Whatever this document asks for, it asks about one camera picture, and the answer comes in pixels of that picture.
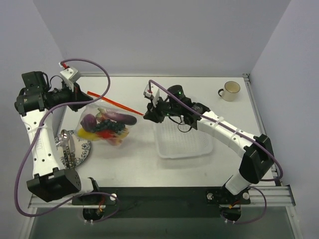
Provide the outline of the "fake dark grapes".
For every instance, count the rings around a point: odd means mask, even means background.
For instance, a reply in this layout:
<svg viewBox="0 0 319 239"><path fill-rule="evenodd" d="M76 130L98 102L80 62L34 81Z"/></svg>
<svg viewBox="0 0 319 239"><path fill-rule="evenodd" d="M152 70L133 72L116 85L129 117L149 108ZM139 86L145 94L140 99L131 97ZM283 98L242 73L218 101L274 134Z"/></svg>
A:
<svg viewBox="0 0 319 239"><path fill-rule="evenodd" d="M116 121L111 121L109 119L104 120L98 124L93 129L93 132L100 132L104 130L110 130L112 132L118 133L121 132L125 129L125 124L116 122Z"/></svg>

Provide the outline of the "clear zip top bag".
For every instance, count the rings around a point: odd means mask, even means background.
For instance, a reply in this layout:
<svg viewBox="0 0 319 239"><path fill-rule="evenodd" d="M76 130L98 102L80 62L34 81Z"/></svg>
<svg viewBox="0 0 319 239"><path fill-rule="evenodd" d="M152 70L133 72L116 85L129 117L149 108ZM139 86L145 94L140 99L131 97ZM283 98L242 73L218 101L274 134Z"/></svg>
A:
<svg viewBox="0 0 319 239"><path fill-rule="evenodd" d="M76 135L119 147L144 114L106 97L87 104L76 126Z"/></svg>

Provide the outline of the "fake purple eggplant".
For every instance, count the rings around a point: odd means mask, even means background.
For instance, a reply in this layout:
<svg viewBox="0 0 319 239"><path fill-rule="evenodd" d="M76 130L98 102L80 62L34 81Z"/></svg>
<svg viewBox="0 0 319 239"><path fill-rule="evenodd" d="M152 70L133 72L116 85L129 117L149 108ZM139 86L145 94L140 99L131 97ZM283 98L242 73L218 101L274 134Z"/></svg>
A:
<svg viewBox="0 0 319 239"><path fill-rule="evenodd" d="M132 115L107 111L102 108L98 108L98 111L101 113L104 119L110 119L116 122L124 123L125 125L135 125L138 121L137 118Z"/></svg>

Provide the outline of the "fake red pepper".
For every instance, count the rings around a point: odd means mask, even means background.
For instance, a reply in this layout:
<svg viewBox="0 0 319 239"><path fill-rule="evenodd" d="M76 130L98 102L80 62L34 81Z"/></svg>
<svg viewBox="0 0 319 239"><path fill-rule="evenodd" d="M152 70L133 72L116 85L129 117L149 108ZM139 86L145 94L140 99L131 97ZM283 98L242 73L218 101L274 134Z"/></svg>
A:
<svg viewBox="0 0 319 239"><path fill-rule="evenodd" d="M111 138L117 138L118 135L112 131L112 130L103 130L103 131L98 131L96 132L96 134L98 135L98 137L102 138L102 139L111 139Z"/></svg>

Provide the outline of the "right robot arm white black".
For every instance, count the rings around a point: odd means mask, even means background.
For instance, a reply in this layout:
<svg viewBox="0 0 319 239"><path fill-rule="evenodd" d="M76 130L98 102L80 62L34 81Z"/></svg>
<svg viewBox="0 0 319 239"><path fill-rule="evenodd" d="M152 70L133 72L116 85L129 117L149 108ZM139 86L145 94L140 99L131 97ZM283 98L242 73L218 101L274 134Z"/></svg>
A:
<svg viewBox="0 0 319 239"><path fill-rule="evenodd" d="M272 145L266 135L255 136L233 126L209 107L186 97L181 85L169 87L165 91L165 100L160 96L160 91L158 86L146 86L144 97L150 103L144 119L162 123L166 117L178 117L182 123L214 137L241 157L238 173L231 176L221 190L224 202L234 202L239 193L262 181L274 164Z"/></svg>

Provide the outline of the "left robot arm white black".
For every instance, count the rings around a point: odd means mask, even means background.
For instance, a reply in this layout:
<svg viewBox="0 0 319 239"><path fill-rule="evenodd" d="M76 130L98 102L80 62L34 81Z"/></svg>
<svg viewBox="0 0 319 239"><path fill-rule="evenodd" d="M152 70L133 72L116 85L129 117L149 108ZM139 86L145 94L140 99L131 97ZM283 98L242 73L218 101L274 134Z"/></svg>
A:
<svg viewBox="0 0 319 239"><path fill-rule="evenodd" d="M71 102L71 110L78 111L92 97L81 91L78 84L70 89L51 89L48 76L41 71L22 74L25 87L14 103L28 133L33 156L33 178L27 181L28 190L40 199L51 202L81 191L81 180L74 169L59 167L60 157L53 133L52 113L56 105Z"/></svg>

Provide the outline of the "fake purple onion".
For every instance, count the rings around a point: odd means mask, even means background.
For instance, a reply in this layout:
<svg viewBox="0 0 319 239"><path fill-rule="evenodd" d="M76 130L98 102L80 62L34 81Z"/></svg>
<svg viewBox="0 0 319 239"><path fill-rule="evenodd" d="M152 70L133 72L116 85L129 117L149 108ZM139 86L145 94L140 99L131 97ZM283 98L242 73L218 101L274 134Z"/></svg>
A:
<svg viewBox="0 0 319 239"><path fill-rule="evenodd" d="M97 125L97 121L94 115L87 114L83 117L80 124L86 132L92 132Z"/></svg>

